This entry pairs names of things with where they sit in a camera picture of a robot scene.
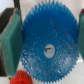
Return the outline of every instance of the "red object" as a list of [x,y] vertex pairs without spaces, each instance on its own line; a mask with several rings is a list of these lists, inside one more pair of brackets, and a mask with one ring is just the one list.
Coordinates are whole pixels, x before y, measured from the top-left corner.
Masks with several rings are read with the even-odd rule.
[[68,35],[68,33],[66,33],[66,35]]
[[33,84],[33,82],[27,72],[19,70],[16,77],[11,79],[10,84]]

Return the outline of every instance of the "green object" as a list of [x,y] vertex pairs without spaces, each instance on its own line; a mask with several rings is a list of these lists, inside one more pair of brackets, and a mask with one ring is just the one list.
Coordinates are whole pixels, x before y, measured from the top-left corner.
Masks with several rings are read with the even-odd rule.
[[12,20],[0,35],[3,59],[8,76],[15,76],[23,42],[20,11],[15,10]]
[[84,10],[79,15],[79,37],[78,37],[78,49],[84,60]]

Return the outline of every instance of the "blue toy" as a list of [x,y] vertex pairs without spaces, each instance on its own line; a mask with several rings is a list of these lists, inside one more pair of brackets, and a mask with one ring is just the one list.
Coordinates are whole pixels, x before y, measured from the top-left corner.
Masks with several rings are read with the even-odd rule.
[[35,6],[23,23],[22,64],[43,82],[59,81],[79,57],[78,23],[70,10],[59,2]]

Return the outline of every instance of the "blue gear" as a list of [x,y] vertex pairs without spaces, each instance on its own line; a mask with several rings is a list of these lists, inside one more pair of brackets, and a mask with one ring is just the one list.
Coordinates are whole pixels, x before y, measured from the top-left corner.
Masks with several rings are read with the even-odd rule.
[[[23,23],[24,47],[21,61],[31,76],[43,82],[59,81],[67,75],[79,56],[78,23],[62,3],[49,2],[35,6]],[[47,44],[55,47],[55,55],[44,55]]]

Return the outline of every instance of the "blue plastic gear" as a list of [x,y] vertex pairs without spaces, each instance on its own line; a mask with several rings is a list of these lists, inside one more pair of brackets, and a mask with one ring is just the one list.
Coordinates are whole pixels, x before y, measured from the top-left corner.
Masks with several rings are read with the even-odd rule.
[[[23,23],[24,47],[21,61],[26,71],[43,82],[59,81],[67,75],[79,56],[78,23],[70,10],[59,2],[42,2],[35,6]],[[44,55],[47,44],[55,47],[55,55]]]

